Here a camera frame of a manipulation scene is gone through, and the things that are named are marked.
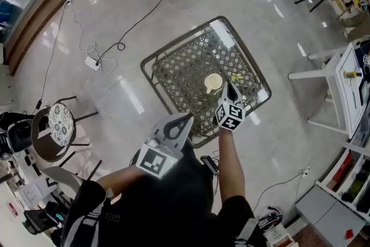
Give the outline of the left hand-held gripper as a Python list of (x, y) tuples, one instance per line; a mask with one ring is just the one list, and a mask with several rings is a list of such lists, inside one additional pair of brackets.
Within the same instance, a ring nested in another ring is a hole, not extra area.
[(135, 166), (162, 179), (183, 158), (184, 146), (194, 122), (191, 113), (174, 113), (155, 124), (155, 130), (142, 145)]

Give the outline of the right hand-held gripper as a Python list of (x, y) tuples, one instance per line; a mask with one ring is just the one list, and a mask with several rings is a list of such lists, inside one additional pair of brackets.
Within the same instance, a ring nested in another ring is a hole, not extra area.
[(228, 131), (235, 131), (245, 120), (242, 95), (231, 81), (223, 84), (215, 119), (220, 128)]

